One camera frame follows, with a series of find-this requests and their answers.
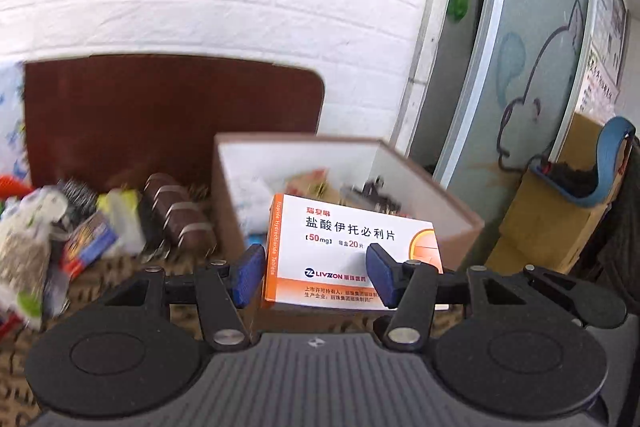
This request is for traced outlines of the blue chair with carton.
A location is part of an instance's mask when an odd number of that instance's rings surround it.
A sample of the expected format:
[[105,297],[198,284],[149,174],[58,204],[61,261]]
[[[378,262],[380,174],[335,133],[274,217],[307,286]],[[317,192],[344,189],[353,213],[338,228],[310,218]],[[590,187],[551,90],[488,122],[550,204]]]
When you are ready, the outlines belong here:
[[601,126],[575,115],[559,157],[570,172],[593,170],[596,187],[576,197],[550,180],[544,169],[527,171],[506,212],[486,267],[500,274],[540,265],[567,273],[617,196],[636,128],[620,116]]

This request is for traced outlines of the orange white medicine box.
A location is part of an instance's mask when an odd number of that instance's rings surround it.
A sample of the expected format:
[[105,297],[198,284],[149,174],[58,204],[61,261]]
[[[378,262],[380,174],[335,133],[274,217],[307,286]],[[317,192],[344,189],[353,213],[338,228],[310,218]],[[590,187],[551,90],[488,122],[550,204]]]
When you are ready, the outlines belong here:
[[262,304],[267,308],[378,312],[380,269],[368,265],[376,244],[393,261],[420,261],[442,271],[428,221],[278,194],[273,197]]

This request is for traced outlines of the glass door with cartoon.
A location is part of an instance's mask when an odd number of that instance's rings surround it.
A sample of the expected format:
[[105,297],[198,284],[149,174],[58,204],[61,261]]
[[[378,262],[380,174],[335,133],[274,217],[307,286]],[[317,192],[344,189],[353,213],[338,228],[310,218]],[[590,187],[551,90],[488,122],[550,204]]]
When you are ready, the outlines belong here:
[[611,114],[627,0],[449,0],[410,156],[447,185],[503,184]]

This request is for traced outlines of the black clips in box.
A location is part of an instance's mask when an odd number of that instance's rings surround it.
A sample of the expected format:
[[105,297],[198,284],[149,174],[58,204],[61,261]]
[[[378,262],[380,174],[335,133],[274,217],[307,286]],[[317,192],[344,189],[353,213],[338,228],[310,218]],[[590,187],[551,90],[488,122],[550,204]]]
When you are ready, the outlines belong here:
[[398,215],[401,205],[390,195],[383,194],[383,187],[382,176],[368,180],[361,188],[343,185],[340,190],[342,204],[386,215]]

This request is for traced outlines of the orange green toy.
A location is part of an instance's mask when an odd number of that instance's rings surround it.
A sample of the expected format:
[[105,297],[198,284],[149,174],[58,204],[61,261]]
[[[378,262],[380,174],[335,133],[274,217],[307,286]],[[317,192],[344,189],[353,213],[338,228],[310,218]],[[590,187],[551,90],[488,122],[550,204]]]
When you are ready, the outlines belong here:
[[9,199],[12,197],[23,198],[34,191],[34,188],[24,183],[23,181],[9,176],[8,174],[2,174],[0,176],[0,198]]

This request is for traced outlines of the white spotted pouch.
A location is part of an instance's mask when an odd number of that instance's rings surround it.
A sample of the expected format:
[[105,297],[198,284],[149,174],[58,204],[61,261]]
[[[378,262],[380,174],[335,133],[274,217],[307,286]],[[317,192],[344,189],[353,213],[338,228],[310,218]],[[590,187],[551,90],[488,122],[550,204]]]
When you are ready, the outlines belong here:
[[38,331],[51,258],[50,236],[68,208],[56,188],[8,200],[1,213],[1,310]]

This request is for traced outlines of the dark red chair back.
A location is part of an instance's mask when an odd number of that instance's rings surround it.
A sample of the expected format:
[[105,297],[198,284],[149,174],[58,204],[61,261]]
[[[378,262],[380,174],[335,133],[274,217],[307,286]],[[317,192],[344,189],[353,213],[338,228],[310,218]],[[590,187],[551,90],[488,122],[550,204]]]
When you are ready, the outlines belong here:
[[106,54],[28,62],[26,148],[35,185],[75,179],[99,192],[152,173],[212,177],[228,132],[314,133],[324,83],[310,69],[240,58]]

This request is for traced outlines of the brown striped pencil case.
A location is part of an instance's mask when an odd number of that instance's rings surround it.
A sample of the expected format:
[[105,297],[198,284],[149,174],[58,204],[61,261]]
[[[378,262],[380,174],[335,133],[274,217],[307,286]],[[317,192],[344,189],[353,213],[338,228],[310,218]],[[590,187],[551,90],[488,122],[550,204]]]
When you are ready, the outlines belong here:
[[143,195],[172,247],[205,256],[213,254],[217,236],[212,222],[185,186],[169,174],[157,172],[146,180]]

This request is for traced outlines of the colourful card box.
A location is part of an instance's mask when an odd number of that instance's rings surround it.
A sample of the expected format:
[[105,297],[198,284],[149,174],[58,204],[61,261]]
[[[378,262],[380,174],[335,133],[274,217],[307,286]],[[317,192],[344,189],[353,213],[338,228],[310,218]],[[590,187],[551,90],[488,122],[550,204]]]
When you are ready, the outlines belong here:
[[116,241],[110,221],[103,212],[97,211],[70,234],[63,247],[60,268],[71,280],[76,279]]

